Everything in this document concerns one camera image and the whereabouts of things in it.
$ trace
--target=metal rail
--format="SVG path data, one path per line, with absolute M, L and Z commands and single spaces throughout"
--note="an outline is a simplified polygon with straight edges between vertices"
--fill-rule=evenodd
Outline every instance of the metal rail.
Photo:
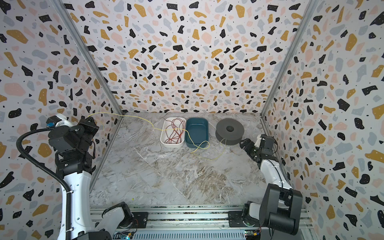
M 100 222 L 101 214 L 110 206 L 91 206 L 92 222 Z M 230 228 L 228 211 L 242 211 L 241 205 L 207 205 L 207 206 L 129 206 L 131 212 L 148 212 L 147 227 L 141 231 L 187 231 L 187 230 L 256 230 L 251 227 Z M 313 229 L 305 209 L 301 210 L 300 229 Z

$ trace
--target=yellow wire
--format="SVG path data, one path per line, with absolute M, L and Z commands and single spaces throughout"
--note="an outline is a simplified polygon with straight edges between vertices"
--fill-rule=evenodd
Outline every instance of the yellow wire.
M 100 121 L 101 122 L 101 124 L 102 124 L 102 126 L 103 126 L 103 131 L 104 131 L 104 123 L 102 122 L 102 121 Z
M 112 115 L 117 115 L 117 116 L 122 116 L 122 117 L 134 117 L 134 118 L 140 118 L 140 119 L 143 119 L 143 120 L 149 122 L 149 123 L 152 125 L 152 128 L 153 128 L 153 129 L 160 130 L 160 131 L 165 131 L 165 130 L 166 130 L 166 129 L 159 129 L 159 128 L 156 128 L 156 127 L 153 125 L 153 123 L 151 123 L 149 120 L 147 120 L 147 119 L 145 119 L 145 118 L 138 117 L 138 116 L 132 116 L 132 115 L 120 115 L 120 114 L 116 114 L 116 113 L 107 113 L 107 112 L 99 112 L 99 113 L 112 114 Z M 210 143 L 209 143 L 208 141 L 203 141 L 203 142 L 200 143 L 198 146 L 195 145 L 195 143 L 193 142 L 191 136 L 189 135 L 189 132 L 188 132 L 187 130 L 185 130 L 185 129 L 182 129 L 182 128 L 173 128 L 173 129 L 167 129 L 167 130 L 184 130 L 185 132 L 187 132 L 187 133 L 188 133 L 188 137 L 189 137 L 189 139 L 191 140 L 192 144 L 193 144 L 195 147 L 197 147 L 195 151 L 190 152 L 190 153 L 194 153 L 194 152 L 196 152 L 199 148 L 200 148 L 200 149 L 208 149 L 208 148 L 210 147 Z M 205 143 L 205 142 L 208 143 L 208 147 L 200 147 L 200 146 L 201 146 L 203 143 Z M 224 148 L 223 152 L 222 152 L 217 158 L 214 158 L 214 159 L 209 159 L 209 158 L 201 157 L 201 156 L 198 156 L 198 155 L 197 155 L 197 156 L 212 161 L 212 160 L 216 160 L 216 159 L 218 159 L 218 158 L 224 153 L 224 151 L 225 151 L 225 148 Z

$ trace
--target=black mounting plate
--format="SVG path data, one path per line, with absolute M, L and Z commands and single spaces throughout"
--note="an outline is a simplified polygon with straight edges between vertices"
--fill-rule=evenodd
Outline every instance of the black mounting plate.
M 147 227 L 147 221 L 148 221 L 148 212 L 132 212 L 134 218 L 137 220 L 137 223 L 139 224 L 137 228 L 146 228 Z M 134 229 L 136 226 L 136 220 L 133 220 L 133 226 Z
M 229 227 L 249 227 L 244 224 L 242 211 L 228 211 Z M 255 224 L 252 227 L 260 227 L 260 224 Z

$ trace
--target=metal corner post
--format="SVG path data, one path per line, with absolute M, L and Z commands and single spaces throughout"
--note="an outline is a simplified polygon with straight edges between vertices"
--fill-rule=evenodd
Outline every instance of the metal corner post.
M 101 158 L 101 163 L 100 163 L 99 167 L 96 168 L 96 170 L 92 173 L 91 184 L 89 185 L 89 193 L 92 192 L 92 189 L 93 189 L 93 187 L 94 187 L 94 185 L 95 185 L 95 183 L 96 183 L 96 180 L 97 180 L 97 178 L 99 177 L 99 174 L 100 174 L 100 172 L 101 172 L 101 169 L 102 169 L 102 167 L 103 167 L 103 165 L 104 165 L 104 163 L 105 163 L 105 160 L 106 160 L 107 157 L 108 157 L 109 151 L 111 150 L 111 147 L 112 147 L 112 145 L 113 145 L 113 142 L 115 141 L 116 136 L 117 136 L 117 134 L 118 134 L 118 132 L 119 132 L 119 129 L 120 129 L 120 127 L 121 127 L 121 123 L 123 122 L 123 119 L 124 119 L 124 118 L 121 117 L 120 120 L 119 120 L 119 122 L 116 124 L 116 129 L 114 130 L 113 135 L 112 135 L 112 138 L 111 138 L 111 140 L 109 141 L 108 147 L 107 147 L 107 149 L 105 150 L 105 153 L 104 153 L 103 157 Z
M 114 110 L 118 114 L 122 114 L 122 110 L 120 109 L 119 104 L 117 103 L 115 97 L 113 96 L 108 84 L 104 81 L 103 75 L 101 74 L 99 68 L 97 67 L 95 61 L 93 60 L 91 54 L 89 53 L 88 48 L 83 42 L 83 39 L 81 38 L 79 31 L 77 30 L 75 24 L 73 23 L 69 13 L 65 9 L 62 0 L 51 0 L 51 3 L 55 8 L 56 12 L 59 14 L 60 18 L 62 19 L 65 27 L 73 37 L 73 40 L 75 41 L 77 47 L 80 49 L 80 52 L 82 53 L 89 67 L 91 68 L 93 73 L 96 75 L 96 78 L 99 79 L 99 83 L 101 87 L 104 89 L 105 94 L 109 98 Z
M 296 33 L 296 35 L 292 41 L 290 48 L 288 49 L 287 55 L 283 61 L 283 65 L 281 66 L 281 69 L 280 69 L 279 73 L 277 74 L 276 81 L 274 82 L 272 89 L 271 89 L 271 91 L 267 97 L 267 100 L 265 101 L 265 104 L 264 104 L 263 110 L 261 112 L 260 118 L 261 118 L 261 123 L 262 123 L 263 129 L 264 129 L 264 132 L 268 136 L 270 135 L 269 131 L 268 131 L 268 123 L 264 119 L 264 116 L 266 115 L 268 107 L 273 100 L 273 96 L 275 95 L 278 87 L 280 86 L 280 84 L 283 80 L 283 76 L 288 69 L 288 66 L 289 66 L 289 64 L 293 58 L 293 55 L 295 54 L 295 51 L 296 51 L 296 49 L 300 43 L 301 38 L 303 37 L 303 34 L 307 28 L 307 25 L 308 25 L 312 15 L 313 15 L 313 12 L 314 12 L 318 2 L 319 2 L 319 0 L 309 0 L 307 8 L 305 9 L 305 12 L 304 12 L 303 19 L 302 19 L 302 21 L 298 27 L 297 33 Z M 284 165 L 281 162 L 281 155 L 279 154 L 279 152 L 277 150 L 278 149 L 276 149 L 275 154 L 276 154 L 276 157 L 279 161 L 280 169 L 284 174 L 284 178 L 288 179 L 286 171 L 284 169 Z
M 318 2 L 319 2 L 319 0 L 309 0 L 307 8 L 304 11 L 303 19 L 301 20 L 300 25 L 297 29 L 297 33 L 296 33 L 296 35 L 292 41 L 291 46 L 288 49 L 287 54 L 285 55 L 285 59 L 284 59 L 283 64 L 280 68 L 280 71 L 277 74 L 276 80 L 273 83 L 272 89 L 271 89 L 270 93 L 268 94 L 268 97 L 265 101 L 265 104 L 263 106 L 263 110 L 261 112 L 262 117 L 265 116 L 265 114 L 268 110 L 268 107 L 269 107 L 270 103 L 272 102 L 273 95 L 276 93 L 278 87 L 280 86 L 281 81 L 283 80 L 283 76 L 288 69 L 289 63 L 291 62 L 293 55 L 295 54 L 295 51 L 296 51 L 296 49 L 300 43 L 300 40 L 301 40 L 301 38 L 302 38 L 306 28 L 307 28 L 307 25 L 308 25 L 312 15 L 313 15 L 313 12 L 314 12 Z

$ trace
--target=spool hole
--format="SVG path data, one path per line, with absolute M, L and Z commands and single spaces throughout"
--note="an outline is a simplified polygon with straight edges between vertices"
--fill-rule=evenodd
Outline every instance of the spool hole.
M 228 132 L 233 132 L 233 131 L 234 131 L 234 128 L 233 128 L 232 126 L 228 126 L 228 127 L 227 127 L 227 131 L 228 131 Z

